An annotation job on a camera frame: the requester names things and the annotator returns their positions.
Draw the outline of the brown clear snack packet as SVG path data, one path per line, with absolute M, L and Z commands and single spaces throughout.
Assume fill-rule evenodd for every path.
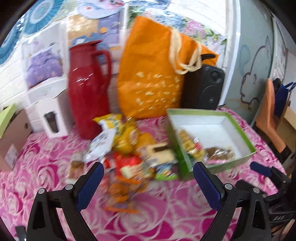
M 207 159 L 210 161 L 230 161 L 235 158 L 231 148 L 210 147 L 205 149 Z

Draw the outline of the orange tote bag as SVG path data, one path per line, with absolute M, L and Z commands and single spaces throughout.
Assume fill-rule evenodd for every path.
M 216 65 L 218 54 L 200 42 L 144 16 L 137 16 L 125 42 L 117 79 L 121 113 L 156 118 L 179 108 L 184 76 L 202 64 Z

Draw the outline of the orange trimmed snack bag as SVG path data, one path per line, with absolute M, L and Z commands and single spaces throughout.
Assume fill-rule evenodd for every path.
M 104 209 L 111 212 L 138 213 L 133 197 L 144 192 L 149 181 L 145 178 L 126 179 L 121 176 L 109 176 L 107 179 L 108 200 Z

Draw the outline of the white cartoon snack bag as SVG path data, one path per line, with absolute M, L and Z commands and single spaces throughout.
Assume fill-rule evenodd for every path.
M 89 163 L 103 158 L 108 154 L 113 145 L 116 130 L 114 128 L 102 131 L 90 143 L 84 155 L 84 162 Z

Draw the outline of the brown tofu snack packet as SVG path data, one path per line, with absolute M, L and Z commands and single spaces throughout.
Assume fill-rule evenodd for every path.
M 70 159 L 70 164 L 68 167 L 68 175 L 66 176 L 67 184 L 74 184 L 80 176 L 84 174 L 85 162 L 83 160 L 83 153 L 75 151 Z

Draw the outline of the light green box lid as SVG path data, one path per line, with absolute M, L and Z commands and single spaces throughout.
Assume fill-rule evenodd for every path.
M 2 138 L 6 128 L 8 127 L 11 118 L 15 114 L 17 110 L 17 106 L 12 104 L 5 108 L 0 114 L 0 138 Z

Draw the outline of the purple bedding package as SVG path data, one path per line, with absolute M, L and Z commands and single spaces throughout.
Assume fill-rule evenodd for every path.
M 22 64 L 28 89 L 50 78 L 64 75 L 63 56 L 58 41 L 42 42 L 37 38 L 22 44 Z

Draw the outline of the red thermos jug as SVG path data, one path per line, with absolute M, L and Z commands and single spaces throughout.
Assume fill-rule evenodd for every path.
M 75 126 L 81 138 L 91 140 L 102 131 L 93 119 L 110 113 L 107 89 L 112 61 L 108 50 L 97 50 L 102 40 L 70 47 L 68 93 Z

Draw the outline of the green white open box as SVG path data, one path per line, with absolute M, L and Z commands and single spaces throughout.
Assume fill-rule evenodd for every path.
M 227 112 L 170 108 L 166 110 L 168 117 L 167 136 L 170 148 L 178 160 L 179 177 L 183 181 L 193 179 L 195 163 L 184 149 L 179 131 L 185 130 L 193 138 L 197 138 L 203 148 L 230 148 L 234 159 L 229 161 L 213 161 L 206 164 L 212 174 L 217 174 L 246 163 L 256 149 L 234 118 Z

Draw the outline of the blue bag on chair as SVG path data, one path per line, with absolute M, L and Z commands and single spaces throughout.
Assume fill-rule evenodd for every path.
M 278 118 L 281 117 L 285 104 L 287 102 L 288 94 L 292 92 L 295 88 L 295 82 L 290 82 L 283 85 L 279 78 L 273 81 L 274 91 L 275 91 L 275 106 L 274 115 Z

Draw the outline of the black speaker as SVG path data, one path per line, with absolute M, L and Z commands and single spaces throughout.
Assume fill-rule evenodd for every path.
M 215 66 L 203 64 L 194 72 L 187 72 L 180 101 L 180 108 L 217 109 L 225 72 Z

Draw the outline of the green blue snack packet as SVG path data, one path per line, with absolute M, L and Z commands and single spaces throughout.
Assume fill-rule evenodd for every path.
M 178 179 L 177 168 L 173 164 L 160 164 L 155 167 L 154 179 L 157 181 L 172 181 Z

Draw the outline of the red snack packet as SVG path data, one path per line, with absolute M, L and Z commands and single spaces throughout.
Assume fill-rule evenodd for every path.
M 103 165 L 106 171 L 115 171 L 117 177 L 125 179 L 142 180 L 154 177 L 154 169 L 137 155 L 113 152 L 105 157 Z

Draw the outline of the white coffee cup box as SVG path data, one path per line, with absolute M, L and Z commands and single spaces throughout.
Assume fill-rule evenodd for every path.
M 25 111 L 33 131 L 45 131 L 49 138 L 68 136 L 74 124 L 67 89 L 41 97 Z

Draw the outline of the orange chair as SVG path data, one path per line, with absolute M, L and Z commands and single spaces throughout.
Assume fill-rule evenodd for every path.
M 265 94 L 259 108 L 259 114 L 255 118 L 255 125 L 266 134 L 276 150 L 281 153 L 285 147 L 285 142 L 276 133 L 277 125 L 274 120 L 275 91 L 270 78 L 266 81 Z

